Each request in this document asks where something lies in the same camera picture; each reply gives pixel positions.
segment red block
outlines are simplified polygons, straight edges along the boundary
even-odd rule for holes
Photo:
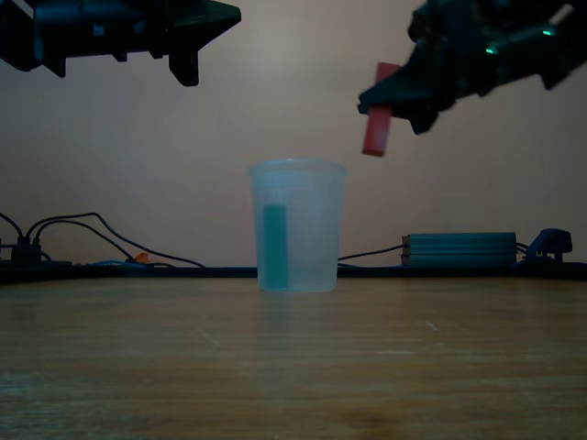
[[[384,79],[392,76],[402,66],[399,64],[390,64],[380,62],[377,67],[375,83],[380,83]],[[363,144],[363,154],[382,158],[387,148],[387,138],[392,126],[393,107],[390,105],[372,105],[369,109],[369,123],[367,124],[367,133],[365,143]]]

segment plastic cup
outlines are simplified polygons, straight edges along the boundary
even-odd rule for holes
[[[267,292],[329,292],[337,285],[347,170],[320,159],[250,169],[259,285]]]

